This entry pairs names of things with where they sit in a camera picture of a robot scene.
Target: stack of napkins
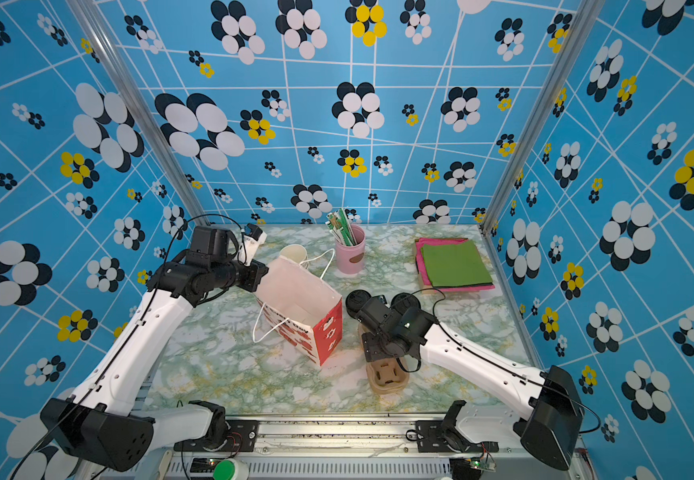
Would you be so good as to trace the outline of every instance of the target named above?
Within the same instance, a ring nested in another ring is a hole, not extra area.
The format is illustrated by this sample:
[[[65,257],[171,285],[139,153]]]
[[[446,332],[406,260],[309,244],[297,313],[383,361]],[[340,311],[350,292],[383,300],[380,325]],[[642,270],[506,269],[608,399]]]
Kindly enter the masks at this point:
[[[467,238],[420,238],[416,267],[424,286],[442,291],[477,292],[494,288],[477,247]]]

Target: blue wallpaper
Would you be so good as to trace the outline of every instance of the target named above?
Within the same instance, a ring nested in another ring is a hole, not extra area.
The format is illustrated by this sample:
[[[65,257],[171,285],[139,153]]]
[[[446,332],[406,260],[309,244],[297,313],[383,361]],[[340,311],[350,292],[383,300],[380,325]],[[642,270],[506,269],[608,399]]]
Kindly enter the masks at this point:
[[[694,0],[606,2],[498,220],[598,478],[694,478]]]
[[[169,234],[184,237],[183,203],[115,91],[63,1],[0,4],[0,478],[45,433],[45,401],[120,334]],[[20,475],[75,464],[44,443]]]
[[[473,223],[579,0],[95,2],[206,211]]]

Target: pink pen holder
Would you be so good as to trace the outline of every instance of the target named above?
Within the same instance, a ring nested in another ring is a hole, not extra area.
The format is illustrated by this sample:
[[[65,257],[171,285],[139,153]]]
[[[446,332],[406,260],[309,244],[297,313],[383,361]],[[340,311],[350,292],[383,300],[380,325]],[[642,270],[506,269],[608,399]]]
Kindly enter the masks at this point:
[[[336,243],[336,268],[342,274],[356,274],[365,267],[365,232],[355,224],[352,224],[352,234],[358,242],[355,246]]]

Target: green cloth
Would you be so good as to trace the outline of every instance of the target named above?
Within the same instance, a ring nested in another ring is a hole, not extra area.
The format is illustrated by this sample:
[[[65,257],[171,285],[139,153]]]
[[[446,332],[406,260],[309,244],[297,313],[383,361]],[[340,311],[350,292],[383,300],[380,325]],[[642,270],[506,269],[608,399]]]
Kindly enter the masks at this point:
[[[494,282],[472,240],[461,244],[424,245],[421,255],[432,286],[474,286]]]

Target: marble tabletop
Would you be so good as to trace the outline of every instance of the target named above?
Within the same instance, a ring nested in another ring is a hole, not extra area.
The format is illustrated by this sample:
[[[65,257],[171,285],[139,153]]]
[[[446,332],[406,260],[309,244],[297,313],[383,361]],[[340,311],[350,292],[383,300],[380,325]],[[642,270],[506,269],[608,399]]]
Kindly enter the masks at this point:
[[[324,276],[346,296],[363,289],[391,299],[419,289],[414,264],[414,239],[420,236],[466,236],[478,247],[496,288],[480,293],[453,293],[438,303],[441,321],[499,354],[527,363],[514,318],[475,225],[367,225],[365,269],[353,276],[335,265]],[[287,244],[306,246],[312,258],[333,247],[323,225],[264,226],[267,242],[256,254],[272,261]],[[327,261],[310,266],[319,275]],[[438,294],[418,294],[431,311]],[[205,400],[226,408],[228,415],[325,412],[445,412],[453,400],[499,405],[496,398],[467,380],[433,365],[410,375],[406,388],[378,396],[366,377],[358,322],[344,312],[344,334],[331,356],[318,368],[277,333],[260,343],[251,339],[258,313],[253,294],[231,289],[221,299],[198,306],[173,333],[164,351],[146,410],[176,406],[179,400]],[[259,327],[269,328],[260,321]],[[411,368],[415,360],[407,357]]]

